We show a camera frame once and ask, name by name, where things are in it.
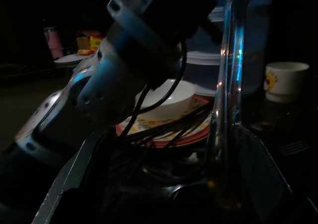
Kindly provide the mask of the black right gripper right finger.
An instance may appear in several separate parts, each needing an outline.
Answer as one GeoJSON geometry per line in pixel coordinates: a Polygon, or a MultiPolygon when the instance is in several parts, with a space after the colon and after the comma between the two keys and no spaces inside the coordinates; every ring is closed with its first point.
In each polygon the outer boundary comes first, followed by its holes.
{"type": "Polygon", "coordinates": [[[270,223],[292,189],[263,141],[244,125],[234,125],[242,177],[262,223],[270,223]]]}

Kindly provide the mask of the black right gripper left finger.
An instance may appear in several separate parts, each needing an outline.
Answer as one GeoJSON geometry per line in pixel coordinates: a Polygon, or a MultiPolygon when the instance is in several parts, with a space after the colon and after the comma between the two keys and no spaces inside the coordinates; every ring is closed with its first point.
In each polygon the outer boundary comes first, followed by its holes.
{"type": "Polygon", "coordinates": [[[95,224],[109,167],[109,133],[94,132],[57,175],[34,224],[95,224]]]}

